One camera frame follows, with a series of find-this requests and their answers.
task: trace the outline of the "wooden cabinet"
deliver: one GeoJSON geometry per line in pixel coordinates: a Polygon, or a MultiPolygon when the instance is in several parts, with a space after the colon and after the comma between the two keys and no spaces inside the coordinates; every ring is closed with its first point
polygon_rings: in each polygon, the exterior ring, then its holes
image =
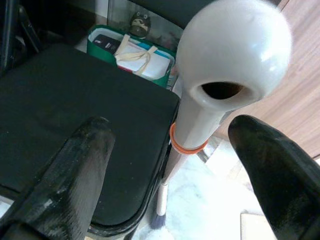
{"type": "Polygon", "coordinates": [[[320,156],[320,2],[283,0],[279,7],[293,35],[293,52],[281,85],[265,99],[233,112],[214,133],[227,138],[237,115],[255,116],[320,156]]]}

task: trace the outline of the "small toy figure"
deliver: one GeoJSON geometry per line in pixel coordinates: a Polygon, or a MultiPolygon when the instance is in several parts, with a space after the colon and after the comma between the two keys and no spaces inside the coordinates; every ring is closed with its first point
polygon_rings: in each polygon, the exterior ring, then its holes
{"type": "Polygon", "coordinates": [[[129,33],[138,38],[145,39],[150,31],[150,27],[150,16],[137,11],[130,20],[129,33]]]}

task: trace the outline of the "brush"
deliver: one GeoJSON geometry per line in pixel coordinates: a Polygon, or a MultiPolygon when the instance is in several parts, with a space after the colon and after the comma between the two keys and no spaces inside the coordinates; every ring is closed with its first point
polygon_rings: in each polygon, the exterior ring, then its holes
{"type": "Polygon", "coordinates": [[[286,19],[262,0],[218,0],[188,23],[176,64],[183,81],[172,150],[159,188],[154,229],[164,226],[168,185],[231,111],[269,95],[284,77],[292,37],[286,19]]]}

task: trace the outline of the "hole in knob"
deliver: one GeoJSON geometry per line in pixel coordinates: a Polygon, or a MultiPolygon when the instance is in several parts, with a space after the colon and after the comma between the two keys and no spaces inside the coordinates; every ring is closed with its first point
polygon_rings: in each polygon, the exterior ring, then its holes
{"type": "Polygon", "coordinates": [[[210,82],[202,85],[202,89],[213,99],[228,99],[239,93],[244,86],[231,82],[210,82]]]}

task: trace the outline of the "black chair seat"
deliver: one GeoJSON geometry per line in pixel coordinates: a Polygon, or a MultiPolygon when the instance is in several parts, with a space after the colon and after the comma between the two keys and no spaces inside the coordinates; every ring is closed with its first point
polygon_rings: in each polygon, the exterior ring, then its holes
{"type": "Polygon", "coordinates": [[[64,45],[0,79],[0,195],[15,198],[81,123],[110,120],[115,145],[90,231],[122,233],[141,219],[162,168],[179,98],[64,45]]]}

